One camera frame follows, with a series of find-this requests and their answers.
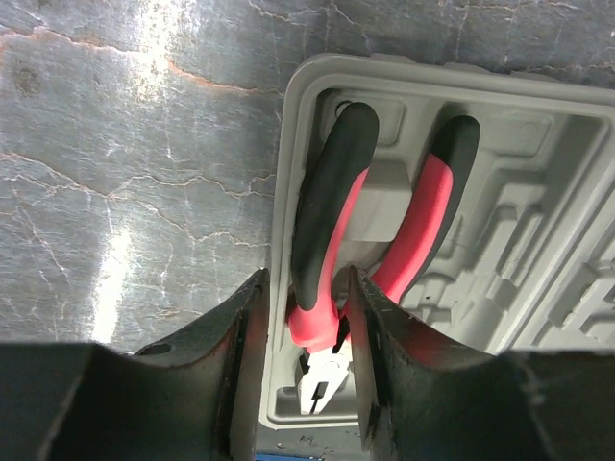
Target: gray metal floor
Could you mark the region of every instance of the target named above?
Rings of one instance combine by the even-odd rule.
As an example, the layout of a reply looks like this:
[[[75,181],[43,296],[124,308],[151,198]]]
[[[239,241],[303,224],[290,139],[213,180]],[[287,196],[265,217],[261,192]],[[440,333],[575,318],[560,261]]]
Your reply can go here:
[[[266,264],[283,92],[304,59],[615,86],[606,0],[2,0],[0,35],[0,339],[123,351]],[[259,445],[357,459],[358,438],[263,429]]]

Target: pliers handle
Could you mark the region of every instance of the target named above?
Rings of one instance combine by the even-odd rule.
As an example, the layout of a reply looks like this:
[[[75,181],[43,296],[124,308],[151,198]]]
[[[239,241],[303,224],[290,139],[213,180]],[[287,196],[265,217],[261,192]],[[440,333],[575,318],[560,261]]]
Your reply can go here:
[[[378,116],[362,103],[349,105],[325,143],[297,218],[291,274],[297,306],[288,316],[293,341],[319,352],[344,339],[332,299],[333,267],[344,230],[367,175]],[[446,122],[434,136],[404,222],[373,276],[395,303],[425,272],[455,217],[474,164],[480,125],[470,116]]]
[[[347,106],[304,190],[290,260],[297,305],[289,313],[288,326],[293,341],[309,352],[335,344],[339,318],[331,291],[333,268],[374,156],[379,128],[371,107]]]

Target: pliers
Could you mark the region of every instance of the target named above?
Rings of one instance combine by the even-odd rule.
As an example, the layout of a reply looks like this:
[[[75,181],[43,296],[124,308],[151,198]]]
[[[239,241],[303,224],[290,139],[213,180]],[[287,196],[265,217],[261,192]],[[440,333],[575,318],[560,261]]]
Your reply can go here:
[[[296,305],[288,314],[293,341],[309,353],[309,359],[300,359],[302,414],[320,413],[349,374],[347,306],[340,313],[333,300],[333,267],[378,133],[378,116],[368,105],[347,106],[303,186],[291,255]],[[479,138],[479,123],[466,115],[450,119],[435,133],[404,221],[372,277],[393,302],[399,303],[425,272],[446,238]]]

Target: red rubber grip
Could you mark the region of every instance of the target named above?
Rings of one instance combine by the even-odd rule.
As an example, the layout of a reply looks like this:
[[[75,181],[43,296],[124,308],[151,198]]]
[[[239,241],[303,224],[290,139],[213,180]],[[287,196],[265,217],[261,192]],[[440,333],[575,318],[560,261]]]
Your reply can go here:
[[[453,190],[453,171],[429,154],[393,244],[372,280],[394,303],[423,266],[436,239]],[[348,313],[348,303],[342,316]]]
[[[353,213],[358,194],[367,176],[367,169],[360,173],[350,189],[341,209],[331,240],[327,246],[325,259],[318,280],[316,303],[311,310],[303,310],[295,306],[288,315],[288,327],[293,342],[308,352],[318,352],[331,348],[337,341],[339,317],[337,307],[332,298],[332,279],[337,252],[342,243],[344,230]]]

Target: plastic tool case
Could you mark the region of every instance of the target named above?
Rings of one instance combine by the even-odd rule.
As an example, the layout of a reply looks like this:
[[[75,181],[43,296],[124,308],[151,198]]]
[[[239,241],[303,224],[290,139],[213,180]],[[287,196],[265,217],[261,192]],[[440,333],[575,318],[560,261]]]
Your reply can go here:
[[[300,188],[348,102],[380,119],[374,160],[340,249],[344,269],[374,270],[412,196],[436,117],[480,122],[475,164],[447,238],[402,299],[469,346],[615,348],[615,92],[389,56],[321,55],[285,95],[271,246],[271,315],[260,420],[274,428],[355,425],[352,376],[318,415],[301,415],[303,351],[285,323]]]

